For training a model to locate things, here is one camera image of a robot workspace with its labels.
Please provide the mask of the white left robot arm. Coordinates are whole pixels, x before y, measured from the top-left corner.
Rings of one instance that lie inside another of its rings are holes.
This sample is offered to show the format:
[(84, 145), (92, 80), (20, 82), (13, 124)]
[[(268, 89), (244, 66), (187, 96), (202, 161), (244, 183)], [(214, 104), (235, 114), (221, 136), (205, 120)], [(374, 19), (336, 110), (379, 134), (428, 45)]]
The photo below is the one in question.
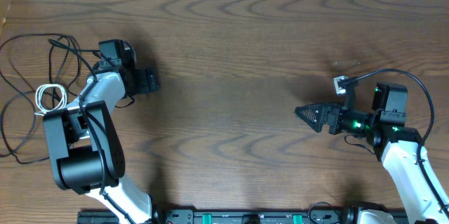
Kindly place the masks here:
[(101, 41), (85, 88), (69, 104), (46, 112), (43, 127), (56, 185), (104, 204), (120, 223), (165, 223), (152, 198), (126, 175), (126, 160), (111, 114), (124, 99), (157, 91), (149, 68), (135, 66), (134, 48)]

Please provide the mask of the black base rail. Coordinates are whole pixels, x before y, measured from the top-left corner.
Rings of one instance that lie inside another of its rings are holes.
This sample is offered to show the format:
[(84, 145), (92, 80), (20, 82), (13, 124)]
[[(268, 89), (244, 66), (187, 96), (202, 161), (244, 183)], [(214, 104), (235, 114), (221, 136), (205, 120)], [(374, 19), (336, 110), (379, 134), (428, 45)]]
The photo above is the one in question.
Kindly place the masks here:
[(153, 208), (147, 220), (133, 220), (122, 212), (80, 211), (76, 224), (102, 223), (163, 223), (163, 224), (305, 224), (305, 223), (409, 223), (404, 210), (387, 209), (383, 205), (357, 202), (345, 207), (334, 207), (328, 202), (317, 202), (308, 209), (294, 210), (201, 210), (195, 208)]

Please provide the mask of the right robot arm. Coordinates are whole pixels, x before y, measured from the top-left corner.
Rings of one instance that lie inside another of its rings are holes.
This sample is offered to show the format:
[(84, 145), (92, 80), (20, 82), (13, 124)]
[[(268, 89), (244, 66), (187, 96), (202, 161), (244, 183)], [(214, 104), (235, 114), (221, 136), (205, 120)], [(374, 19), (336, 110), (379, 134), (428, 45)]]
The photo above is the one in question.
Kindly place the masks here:
[(429, 163), (424, 137), (406, 126), (407, 88), (377, 83), (372, 112), (354, 109), (353, 88), (344, 94), (344, 103), (299, 106), (295, 116), (317, 133), (327, 125), (332, 135), (343, 133), (366, 140), (364, 149), (375, 155), (389, 173), (409, 223), (447, 223), (448, 196)]

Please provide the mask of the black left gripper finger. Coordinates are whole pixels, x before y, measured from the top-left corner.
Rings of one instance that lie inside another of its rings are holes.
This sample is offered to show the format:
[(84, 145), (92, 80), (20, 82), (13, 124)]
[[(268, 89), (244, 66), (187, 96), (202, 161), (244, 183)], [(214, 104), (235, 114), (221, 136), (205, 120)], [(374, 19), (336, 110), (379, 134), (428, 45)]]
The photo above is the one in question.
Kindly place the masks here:
[(149, 69), (149, 91), (155, 92), (159, 89), (159, 82), (154, 73), (154, 70)]
[(136, 70), (136, 93), (144, 94), (150, 91), (150, 75), (151, 70), (149, 69), (137, 69)]

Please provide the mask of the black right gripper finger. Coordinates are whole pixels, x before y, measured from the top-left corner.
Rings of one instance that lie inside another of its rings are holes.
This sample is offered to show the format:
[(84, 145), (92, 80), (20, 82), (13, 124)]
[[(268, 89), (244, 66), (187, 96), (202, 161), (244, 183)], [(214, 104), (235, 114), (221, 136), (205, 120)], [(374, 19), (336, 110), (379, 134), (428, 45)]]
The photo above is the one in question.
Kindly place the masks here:
[(326, 122), (326, 106), (323, 104), (305, 105), (295, 108), (295, 116), (320, 133)]
[(340, 109), (341, 107), (343, 107), (343, 104), (337, 103), (337, 102), (331, 102), (331, 103), (317, 103), (317, 104), (310, 105), (310, 108), (312, 108), (312, 109), (324, 109), (326, 107), (329, 107), (330, 109), (332, 107), (336, 107), (336, 108)]

